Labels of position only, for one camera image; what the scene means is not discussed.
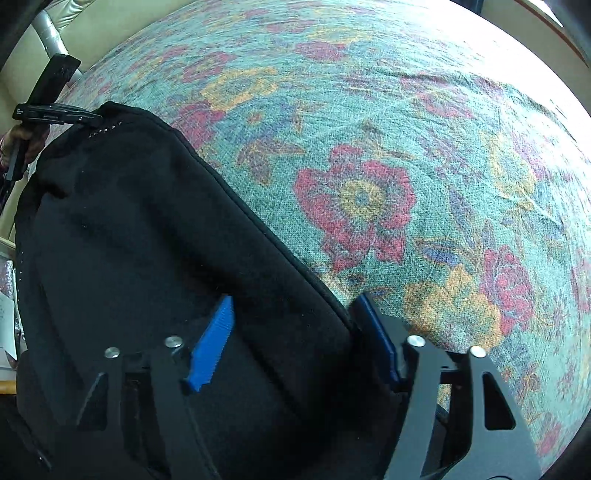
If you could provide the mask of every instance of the black metal bracket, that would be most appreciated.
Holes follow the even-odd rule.
[[[381,314],[362,294],[351,314],[382,381],[406,393],[386,480],[538,480],[541,470],[525,421],[509,388],[480,347],[447,352],[409,335],[399,318]],[[452,385],[447,434],[439,468],[425,471],[440,384]]]
[[[191,351],[199,339],[199,327],[205,322],[188,322],[175,333],[182,335],[182,345],[166,346],[165,342],[141,353],[132,353],[98,360],[96,376],[88,389],[75,425],[59,435],[59,445],[52,461],[51,478],[129,478],[148,480],[219,480],[219,475],[201,438],[198,425],[187,405],[192,390],[185,379],[190,371]],[[137,405],[132,415],[125,415],[129,405],[127,388],[131,382],[147,388],[149,398]],[[146,461],[134,457],[137,447],[134,426],[129,418],[142,423],[144,412],[151,413],[147,422],[150,432],[142,430],[139,437],[160,439],[165,463],[164,473],[148,470]],[[145,460],[145,445],[142,460]]]

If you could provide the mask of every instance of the paper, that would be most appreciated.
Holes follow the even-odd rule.
[[[0,292],[0,348],[17,359],[17,345],[14,338],[14,302]]]
[[[12,368],[0,368],[0,381],[13,381],[17,379],[17,373]]]
[[[16,268],[14,268],[12,270],[12,298],[14,299],[14,315],[16,315],[16,318],[14,319],[14,329],[16,330],[16,333],[21,334],[21,342],[22,342],[25,338],[25,335],[24,335],[24,331],[22,329],[21,315],[18,311],[17,269]]]

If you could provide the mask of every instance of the silver screw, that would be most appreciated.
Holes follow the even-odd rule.
[[[178,348],[183,344],[183,339],[181,337],[177,337],[177,336],[166,337],[164,344],[168,348]]]
[[[407,342],[412,346],[425,346],[426,343],[425,339],[420,335],[411,335],[407,338]]]
[[[484,358],[486,356],[486,350],[484,350],[481,346],[478,345],[470,347],[470,353],[474,355],[476,358]]]
[[[121,352],[115,346],[110,346],[107,350],[105,350],[105,357],[108,359],[117,358]]]

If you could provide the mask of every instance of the black tool handle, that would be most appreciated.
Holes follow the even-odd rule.
[[[14,182],[20,180],[25,172],[25,155],[29,149],[29,140],[22,140],[20,138],[14,139],[14,145],[10,153],[10,161],[8,163],[8,171],[4,174],[6,182]]]

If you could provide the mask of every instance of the floral rug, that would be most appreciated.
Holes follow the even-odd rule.
[[[182,131],[344,304],[368,290],[440,346],[486,348],[544,469],[573,438],[591,119],[513,38],[451,2],[200,0],[61,98],[107,100]]]

